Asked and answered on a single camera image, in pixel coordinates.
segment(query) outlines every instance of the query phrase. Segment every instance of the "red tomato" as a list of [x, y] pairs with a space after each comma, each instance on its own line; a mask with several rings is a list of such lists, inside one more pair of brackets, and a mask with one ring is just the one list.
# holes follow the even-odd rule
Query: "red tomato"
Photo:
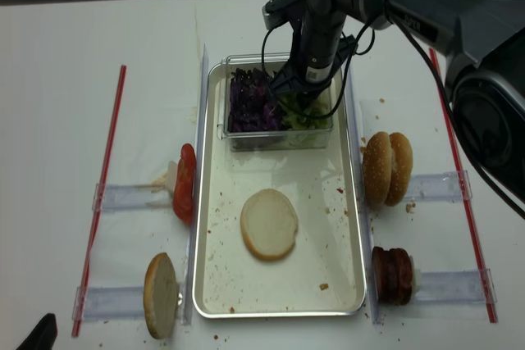
[[177, 181], [173, 193], [173, 211], [187, 225], [191, 223], [194, 211], [194, 177], [197, 159], [193, 147], [185, 143], [180, 150], [177, 166]]

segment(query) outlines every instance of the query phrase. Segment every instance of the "metal tray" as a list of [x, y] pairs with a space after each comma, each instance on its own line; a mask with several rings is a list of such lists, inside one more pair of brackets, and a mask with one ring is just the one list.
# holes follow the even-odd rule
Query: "metal tray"
[[[265, 62], [279, 67], [282, 54], [268, 55]], [[327, 148], [233, 152], [217, 133], [221, 89], [229, 82], [223, 67], [210, 71], [199, 109], [196, 309], [207, 318], [355, 313], [366, 284], [345, 106], [334, 115]], [[340, 86], [339, 73], [330, 87], [332, 98]], [[281, 261], [253, 257], [240, 233], [244, 202], [266, 188], [284, 193], [299, 217], [294, 250]], [[328, 289], [321, 290], [321, 284]]]

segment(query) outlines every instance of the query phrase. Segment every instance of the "purple cabbage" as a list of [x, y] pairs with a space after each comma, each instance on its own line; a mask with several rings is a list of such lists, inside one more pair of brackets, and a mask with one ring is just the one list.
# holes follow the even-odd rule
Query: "purple cabbage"
[[282, 130], [283, 111], [267, 93], [264, 74], [258, 69], [231, 73], [228, 131]]

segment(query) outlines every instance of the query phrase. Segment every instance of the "red stick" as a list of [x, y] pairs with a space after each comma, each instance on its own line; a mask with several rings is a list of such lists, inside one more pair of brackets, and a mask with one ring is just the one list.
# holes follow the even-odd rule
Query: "red stick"
[[[437, 61], [436, 51], [434, 51], [431, 48], [429, 52], [430, 52], [430, 58], [432, 60], [432, 63], [437, 70], [437, 74], [441, 75], [440, 65], [439, 65], [439, 62]], [[449, 133], [449, 141], [450, 141], [450, 147], [452, 148], [452, 156], [454, 157], [454, 164], [456, 166], [457, 171], [462, 171], [463, 165], [461, 164], [461, 157], [459, 155], [458, 143], [454, 135], [454, 129], [452, 128], [452, 124], [450, 123], [450, 119], [446, 112], [446, 107], [445, 107], [446, 104], [443, 103], [443, 100], [440, 100], [440, 102], [441, 102], [441, 109], [443, 110], [443, 115], [445, 116], [446, 131]], [[463, 183], [461, 183], [461, 190], [464, 195], [465, 187]], [[470, 203], [470, 200], [464, 199], [463, 204], [465, 206], [465, 213], [467, 214], [468, 228], [470, 229], [470, 237], [472, 239], [472, 245], [474, 246], [474, 254], [476, 255], [477, 268], [478, 270], [485, 270], [486, 269], [485, 260], [483, 259], [482, 245], [479, 240], [479, 237], [477, 236], [476, 221], [474, 220], [474, 212], [472, 210], [473, 206]], [[483, 282], [483, 288], [485, 289], [485, 295], [488, 298], [489, 285], [486, 282], [486, 277], [484, 275], [482, 275], [482, 282]], [[497, 323], [498, 316], [495, 313], [495, 305], [487, 303], [486, 311], [489, 315], [489, 321], [491, 323]]]
[[[118, 77], [118, 85], [116, 86], [115, 103], [113, 104], [113, 115], [112, 122], [109, 125], [109, 133], [107, 134], [106, 152], [104, 153], [104, 162], [102, 165], [102, 172], [100, 174], [99, 184], [99, 195], [104, 194], [104, 188], [106, 187], [107, 170], [109, 169], [109, 159], [112, 155], [113, 139], [115, 137], [116, 130], [116, 119], [118, 118], [118, 112], [121, 108], [122, 92], [124, 91], [124, 80], [126, 78], [126, 66], [121, 66], [121, 74]], [[91, 231], [89, 232], [88, 250], [85, 253], [84, 260], [84, 271], [82, 272], [82, 281], [80, 282], [81, 287], [88, 286], [89, 279], [89, 255], [91, 253], [91, 247], [97, 233], [98, 220], [100, 219], [100, 210], [95, 209], [93, 213], [93, 219], [91, 221]], [[84, 304], [80, 304], [80, 310], [84, 309]], [[73, 330], [71, 336], [77, 338], [80, 333], [80, 320], [73, 323]]]

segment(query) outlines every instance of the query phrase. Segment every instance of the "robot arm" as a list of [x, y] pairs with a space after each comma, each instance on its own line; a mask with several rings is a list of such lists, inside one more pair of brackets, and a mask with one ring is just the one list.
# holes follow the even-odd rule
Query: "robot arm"
[[[340, 43], [346, 16], [375, 30], [402, 25], [446, 56], [445, 98], [471, 161], [525, 202], [525, 0], [298, 0], [294, 5], [287, 79], [274, 79], [275, 87], [323, 90], [355, 49]], [[286, 2], [263, 8], [268, 29], [285, 22], [274, 17], [282, 16], [283, 8]]]

